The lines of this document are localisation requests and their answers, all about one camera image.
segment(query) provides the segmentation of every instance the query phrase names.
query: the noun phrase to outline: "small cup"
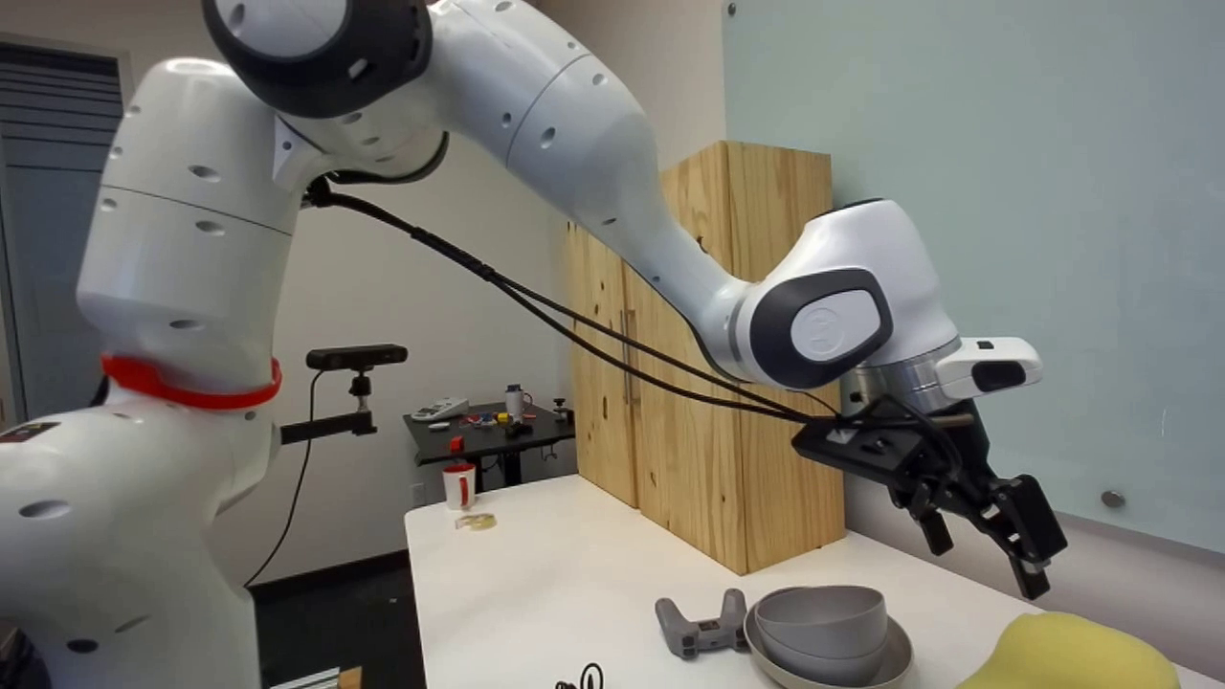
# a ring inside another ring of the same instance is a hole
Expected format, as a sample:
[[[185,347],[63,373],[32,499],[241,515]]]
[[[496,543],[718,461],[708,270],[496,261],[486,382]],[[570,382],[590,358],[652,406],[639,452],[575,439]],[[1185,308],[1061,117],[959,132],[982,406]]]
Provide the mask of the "small cup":
[[[473,506],[473,466],[469,465],[446,465],[444,466],[444,493],[446,506],[468,515]]]

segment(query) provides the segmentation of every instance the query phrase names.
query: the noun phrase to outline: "black cable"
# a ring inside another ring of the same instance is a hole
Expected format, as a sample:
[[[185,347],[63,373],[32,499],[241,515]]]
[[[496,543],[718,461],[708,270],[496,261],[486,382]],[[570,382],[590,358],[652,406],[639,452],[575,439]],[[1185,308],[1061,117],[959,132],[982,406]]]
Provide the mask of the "black cable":
[[[390,211],[381,211],[381,207],[373,207],[373,205],[365,205],[365,198],[353,198],[353,194],[335,194],[335,192],[326,187],[326,179],[305,192],[305,205],[312,205],[312,207],[348,207],[348,211],[357,211],[357,214],[377,217],[377,221],[410,233],[410,239],[421,243],[425,249],[456,261],[459,270],[468,270],[468,272],[473,272],[479,281],[493,282],[496,293],[505,293],[513,303],[519,303],[519,308],[524,308],[528,314],[534,314],[542,326],[552,326],[556,332],[562,332],[570,344],[593,354],[597,360],[606,360],[606,364],[613,364],[613,369],[618,369],[618,373],[629,373],[629,374],[635,374],[635,381],[645,381],[652,386],[662,386],[662,390],[671,390],[671,395],[676,395],[676,400],[692,400],[692,402],[708,402],[708,406],[728,406],[728,409],[745,409],[745,415],[764,415],[764,416],[783,416],[783,423],[811,423],[811,416],[800,415],[800,409],[789,409],[789,406],[782,406],[782,402],[772,402],[772,400],[761,400],[761,395],[741,390],[741,386],[733,386],[733,382],[728,382],[728,381],[718,381],[718,374],[708,374],[708,373],[699,373],[699,369],[692,369],[692,364],[685,364],[685,360],[675,360],[675,358],[664,358],[664,354],[659,354],[659,347],[652,347],[652,344],[644,344],[644,342],[631,342],[631,336],[622,336],[622,332],[617,332],[617,331],[607,331],[607,326],[601,326],[601,322],[593,322],[593,319],[584,319],[584,314],[579,314],[579,309],[570,309],[570,308],[562,308],[562,303],[556,303],[556,300],[548,300],[548,295],[538,295],[538,293],[533,293],[533,286],[502,275],[496,270],[482,265],[479,258],[464,252],[459,247],[453,247],[453,243],[444,243],[444,239],[436,239],[436,233],[430,233],[430,231],[421,231],[421,225],[410,225],[410,221],[393,217]],[[664,381],[655,381],[655,374],[645,374],[645,373],[639,373],[639,369],[607,358],[606,347],[590,344],[584,336],[570,332],[566,326],[557,326],[556,319],[548,319],[534,303],[542,303],[542,308],[552,308],[552,309],[557,309],[557,314],[566,314],[566,319],[575,319],[575,322],[580,322],[580,326],[590,326],[590,331],[597,331],[597,332],[606,332],[606,336],[613,336],[613,342],[622,342],[622,344],[631,344],[631,347],[639,347],[639,354],[645,354],[645,358],[655,358],[655,360],[662,360],[662,364],[671,364],[671,369],[680,369],[680,373],[690,373],[690,374],[695,374],[695,381],[705,381],[705,382],[710,382],[710,386],[723,386],[723,390],[729,390],[729,395],[740,395],[740,400],[750,400],[750,402],[759,402],[759,406],[729,402],[729,400],[708,400],[708,395],[675,386],[675,382],[664,382]]]
[[[321,374],[326,374],[326,373],[312,373],[312,381],[310,381],[305,423],[312,423],[312,386],[319,386]],[[288,518],[282,518],[282,526],[278,526],[278,535],[275,535],[271,552],[265,554],[265,562],[246,577],[246,586],[252,586],[252,582],[271,566],[271,558],[278,554],[282,539],[288,539],[292,527],[296,527],[298,499],[302,499],[305,470],[310,470],[310,450],[312,450],[312,439],[305,439],[302,466],[298,466],[298,484],[296,484],[296,499],[292,499],[292,508],[288,508]]]

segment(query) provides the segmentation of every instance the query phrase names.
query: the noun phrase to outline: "floor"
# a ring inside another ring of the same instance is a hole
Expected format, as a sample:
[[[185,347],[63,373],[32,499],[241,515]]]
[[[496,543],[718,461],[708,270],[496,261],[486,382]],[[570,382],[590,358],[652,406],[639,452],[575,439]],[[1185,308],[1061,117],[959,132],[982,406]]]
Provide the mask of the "floor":
[[[265,687],[365,666],[365,689],[425,689],[404,552],[256,586]]]

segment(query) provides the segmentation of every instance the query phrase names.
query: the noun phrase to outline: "red ring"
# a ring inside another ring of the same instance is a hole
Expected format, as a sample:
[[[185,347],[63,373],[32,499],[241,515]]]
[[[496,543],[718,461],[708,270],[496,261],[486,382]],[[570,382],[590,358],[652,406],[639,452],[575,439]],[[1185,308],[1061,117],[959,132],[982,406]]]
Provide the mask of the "red ring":
[[[172,386],[169,381],[159,381],[155,364],[130,360],[130,358],[102,358],[102,373],[106,373],[106,381],[114,381],[126,390],[163,400],[177,406],[190,406],[190,409],[218,409],[218,415],[252,409],[252,406],[265,406],[278,395],[278,360],[271,360],[268,386],[241,390],[241,395],[205,395],[205,390]]]

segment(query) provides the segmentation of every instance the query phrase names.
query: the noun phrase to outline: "gray object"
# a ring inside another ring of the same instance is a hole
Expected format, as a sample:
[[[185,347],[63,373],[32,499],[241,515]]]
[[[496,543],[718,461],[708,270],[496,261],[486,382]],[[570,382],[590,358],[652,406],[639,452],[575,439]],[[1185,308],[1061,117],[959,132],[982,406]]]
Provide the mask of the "gray object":
[[[906,633],[863,586],[775,590],[750,608],[741,635],[783,689],[898,689],[911,666]]]
[[[655,617],[664,647],[685,661],[717,650],[750,650],[741,640],[745,600],[740,590],[723,595],[723,614],[717,622],[685,622],[671,599],[655,600]]]

